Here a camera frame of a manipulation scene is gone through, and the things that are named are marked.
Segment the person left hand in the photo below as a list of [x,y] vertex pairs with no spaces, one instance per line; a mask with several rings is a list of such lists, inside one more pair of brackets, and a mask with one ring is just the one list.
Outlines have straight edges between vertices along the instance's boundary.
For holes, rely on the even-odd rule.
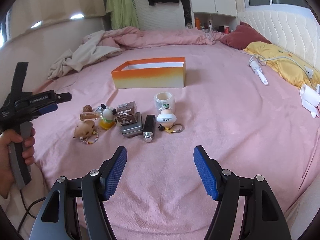
[[0,138],[0,179],[1,179],[1,196],[7,199],[12,184],[15,183],[14,175],[11,171],[9,161],[9,145],[12,142],[22,142],[26,150],[22,153],[22,157],[27,165],[34,163],[34,145],[35,145],[35,129],[31,129],[31,136],[23,139],[13,129],[9,129],[1,134]]

